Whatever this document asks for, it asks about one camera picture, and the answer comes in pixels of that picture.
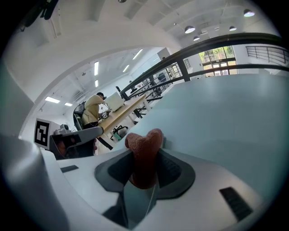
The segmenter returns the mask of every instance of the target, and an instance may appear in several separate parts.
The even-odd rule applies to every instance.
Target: metal railing
[[[249,57],[266,60],[269,63],[278,65],[286,64],[289,61],[287,50],[273,46],[247,46]]]
[[[184,48],[171,56],[167,57],[166,59],[160,61],[155,66],[148,69],[146,72],[141,74],[138,78],[136,78],[134,81],[132,81],[130,84],[128,84],[122,91],[121,95],[124,97],[125,100],[129,100],[132,97],[135,97],[137,95],[141,95],[146,93],[147,91],[154,90],[156,88],[159,88],[161,86],[164,86],[169,83],[176,82],[178,80],[184,80],[185,82],[190,81],[190,77],[218,71],[218,70],[228,70],[228,69],[254,69],[254,68],[261,68],[261,69],[279,69],[284,71],[289,71],[289,68],[281,66],[281,65],[264,65],[264,64],[242,64],[242,65],[232,65],[232,66],[224,66],[224,67],[218,67],[218,68],[212,68],[208,70],[202,70],[193,72],[191,74],[188,73],[186,69],[186,65],[184,63],[184,59],[198,54],[203,51],[211,50],[214,48],[218,48],[221,46],[231,46],[231,45],[240,45],[240,44],[268,44],[268,45],[274,45],[274,46],[280,46],[284,47],[284,43],[282,42],[282,39],[278,36],[271,35],[271,34],[265,34],[265,33],[239,33],[239,34],[230,34],[230,35],[224,35],[219,36],[215,38],[211,38],[202,42],[199,42],[197,44],[191,45],[187,48]],[[166,69],[168,66],[171,66],[172,64],[177,63],[180,69],[180,72],[182,74],[181,77],[170,79],[166,82],[159,82],[155,83],[153,75],[159,73],[160,71]],[[139,92],[133,92],[130,96],[127,96],[126,91],[131,89],[132,87],[138,85],[142,81],[149,79],[149,82],[146,84],[148,85],[150,83],[151,87]]]

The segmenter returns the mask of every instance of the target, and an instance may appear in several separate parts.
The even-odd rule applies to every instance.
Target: desk
[[[136,97],[124,102],[124,106],[119,108],[115,112],[109,113],[109,117],[106,118],[99,126],[103,127],[104,133],[100,136],[110,146],[114,147],[116,144],[107,136],[112,130],[120,124],[130,113],[133,112],[141,103],[144,103],[145,108],[150,111],[150,106],[145,99],[145,95]]]
[[[165,148],[224,166],[270,201],[288,170],[288,89],[287,77],[257,74],[176,84],[130,132],[160,128]]]

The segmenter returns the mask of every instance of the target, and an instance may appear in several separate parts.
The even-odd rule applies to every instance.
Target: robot
[[[266,210],[263,199],[228,170],[164,148],[158,152],[157,184],[135,194],[128,181],[131,150],[93,155],[93,140],[102,132],[101,127],[70,132],[65,125],[38,119],[35,143],[0,136],[5,182],[40,227],[247,230]],[[58,150],[59,142],[66,147],[65,155]],[[136,208],[141,205],[143,213]],[[142,215],[135,220],[137,213]]]

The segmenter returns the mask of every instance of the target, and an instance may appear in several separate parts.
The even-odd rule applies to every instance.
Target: white ceiling
[[[245,18],[246,8],[256,15]],[[187,25],[196,30],[185,34]],[[237,30],[229,32],[229,26]],[[16,31],[4,62],[36,104],[43,103],[51,91],[59,92],[57,84],[63,86],[61,96],[72,100],[77,92],[94,87],[96,60],[102,85],[121,76],[127,64],[133,65],[131,59],[140,48],[144,48],[142,55],[154,46],[177,51],[238,32],[276,34],[246,0],[59,0],[51,19],[38,18],[24,32]],[[196,35],[200,40],[194,42]]]

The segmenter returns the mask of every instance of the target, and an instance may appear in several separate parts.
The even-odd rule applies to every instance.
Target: beige shirt
[[[98,96],[91,96],[84,104],[84,113],[82,115],[83,125],[87,125],[89,123],[97,122],[99,115],[99,104],[103,103],[104,100]]]

